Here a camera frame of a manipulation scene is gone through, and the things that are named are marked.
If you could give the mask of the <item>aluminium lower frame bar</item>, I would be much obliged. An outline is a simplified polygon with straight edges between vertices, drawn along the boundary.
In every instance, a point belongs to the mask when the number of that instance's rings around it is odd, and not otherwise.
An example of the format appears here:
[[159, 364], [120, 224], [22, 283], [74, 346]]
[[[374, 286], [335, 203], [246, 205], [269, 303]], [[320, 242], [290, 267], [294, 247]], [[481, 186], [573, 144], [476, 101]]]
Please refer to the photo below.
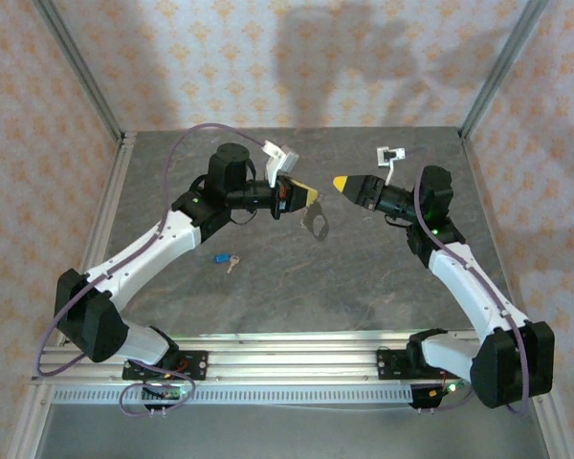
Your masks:
[[54, 387], [30, 384], [7, 453], [7, 459], [34, 459], [46, 424]]
[[532, 398], [532, 406], [548, 458], [574, 459], [574, 435], [557, 388]]

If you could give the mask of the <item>small circuit board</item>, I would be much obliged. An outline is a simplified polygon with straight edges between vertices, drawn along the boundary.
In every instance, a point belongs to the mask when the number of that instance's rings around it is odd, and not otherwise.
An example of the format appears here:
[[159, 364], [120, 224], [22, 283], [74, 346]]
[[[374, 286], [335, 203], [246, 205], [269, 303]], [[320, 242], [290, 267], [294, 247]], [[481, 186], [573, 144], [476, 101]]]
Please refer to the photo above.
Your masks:
[[410, 387], [411, 401], [410, 407], [417, 412], [442, 412], [461, 406], [463, 402], [445, 404], [443, 400], [453, 394], [459, 387], [460, 383], [451, 382], [443, 384], [413, 384]]
[[190, 397], [191, 388], [181, 385], [145, 385], [142, 393], [144, 400], [177, 403]]

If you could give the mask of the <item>aluminium base rail beam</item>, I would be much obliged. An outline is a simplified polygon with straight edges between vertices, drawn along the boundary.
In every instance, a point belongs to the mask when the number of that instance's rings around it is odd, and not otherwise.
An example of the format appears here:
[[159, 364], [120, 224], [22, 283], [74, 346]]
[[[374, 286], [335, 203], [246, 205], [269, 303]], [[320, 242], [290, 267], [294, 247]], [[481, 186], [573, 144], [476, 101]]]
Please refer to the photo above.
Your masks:
[[[214, 334], [174, 338], [183, 350], [207, 351], [205, 385], [380, 384], [376, 352], [402, 350], [416, 331]], [[57, 370], [80, 355], [72, 343], [46, 347], [43, 372]], [[84, 358], [51, 377], [53, 384], [127, 384], [125, 358], [93, 363]]]

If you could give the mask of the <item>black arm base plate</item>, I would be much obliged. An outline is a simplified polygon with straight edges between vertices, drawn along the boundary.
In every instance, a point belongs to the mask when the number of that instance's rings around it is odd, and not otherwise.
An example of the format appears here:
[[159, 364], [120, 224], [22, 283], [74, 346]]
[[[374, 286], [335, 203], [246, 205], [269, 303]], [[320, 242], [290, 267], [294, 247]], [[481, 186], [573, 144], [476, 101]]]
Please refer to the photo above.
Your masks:
[[173, 372], [183, 374], [195, 381], [206, 378], [209, 353], [207, 351], [172, 350], [157, 363], [140, 365], [136, 361], [125, 362], [121, 377], [125, 381], [159, 382], [177, 380]]
[[442, 380], [457, 377], [446, 371], [425, 364], [415, 363], [406, 349], [389, 349], [381, 347], [376, 351], [376, 368], [380, 380], [426, 381]]

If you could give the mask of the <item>aluminium frame post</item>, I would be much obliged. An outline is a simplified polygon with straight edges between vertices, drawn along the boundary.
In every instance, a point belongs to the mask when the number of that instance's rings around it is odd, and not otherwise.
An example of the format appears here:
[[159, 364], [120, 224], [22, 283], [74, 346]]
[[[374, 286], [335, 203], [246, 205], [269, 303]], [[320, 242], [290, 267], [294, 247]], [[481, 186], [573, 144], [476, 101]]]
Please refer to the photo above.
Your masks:
[[121, 144], [124, 133], [54, 0], [32, 0], [32, 3], [74, 72], [81, 89], [99, 115], [109, 136], [115, 144]]
[[504, 79], [508, 76], [512, 65], [535, 29], [548, 3], [549, 0], [527, 0], [516, 25], [509, 33], [471, 109], [458, 129], [461, 141], [466, 141], [474, 133], [475, 128], [491, 105]]

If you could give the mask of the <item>key with blue cap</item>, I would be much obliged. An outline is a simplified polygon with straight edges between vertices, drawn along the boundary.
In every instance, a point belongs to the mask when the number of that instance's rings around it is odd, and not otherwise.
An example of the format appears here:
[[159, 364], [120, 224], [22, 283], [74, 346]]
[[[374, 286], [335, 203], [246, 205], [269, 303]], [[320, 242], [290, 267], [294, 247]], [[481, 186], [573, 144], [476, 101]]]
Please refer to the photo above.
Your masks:
[[231, 273], [233, 268], [240, 262], [240, 257], [233, 254], [221, 253], [214, 256], [213, 261], [215, 264], [226, 264], [226, 273]]

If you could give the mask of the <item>grey metal sheet panel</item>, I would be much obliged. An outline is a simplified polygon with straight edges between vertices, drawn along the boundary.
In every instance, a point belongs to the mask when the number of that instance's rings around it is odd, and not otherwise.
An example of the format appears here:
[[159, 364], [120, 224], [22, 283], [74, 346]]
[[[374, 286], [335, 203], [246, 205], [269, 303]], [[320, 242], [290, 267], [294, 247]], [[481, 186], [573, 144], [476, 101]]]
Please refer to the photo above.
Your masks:
[[536, 421], [469, 402], [407, 409], [193, 405], [130, 419], [110, 405], [51, 408], [37, 459], [548, 459]]

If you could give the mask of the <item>aluminium side rail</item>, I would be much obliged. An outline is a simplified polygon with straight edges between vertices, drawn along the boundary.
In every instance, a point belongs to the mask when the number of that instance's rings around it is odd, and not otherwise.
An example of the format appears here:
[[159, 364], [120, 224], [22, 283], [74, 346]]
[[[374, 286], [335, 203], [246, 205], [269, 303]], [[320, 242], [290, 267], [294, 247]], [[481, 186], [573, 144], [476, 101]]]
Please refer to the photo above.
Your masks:
[[475, 154], [474, 145], [470, 139], [466, 139], [465, 137], [460, 137], [460, 140], [464, 154], [473, 173], [476, 191], [479, 197], [479, 201], [482, 205], [486, 224], [491, 234], [492, 245], [497, 256], [499, 270], [501, 272], [501, 281], [498, 287], [518, 309], [521, 309], [525, 314], [527, 314], [527, 306], [523, 303], [522, 295], [518, 290], [519, 283], [517, 278], [513, 273], [510, 272], [509, 266], [502, 258], [502, 248], [500, 246], [500, 239], [502, 234], [499, 230], [498, 221], [494, 213], [494, 207], [489, 188], [485, 185], [484, 182], [484, 176], [480, 161]]
[[114, 162], [99, 200], [94, 225], [82, 258], [81, 269], [84, 273], [101, 264], [105, 259], [123, 184], [137, 137], [138, 133], [136, 131], [125, 132], [116, 149]]

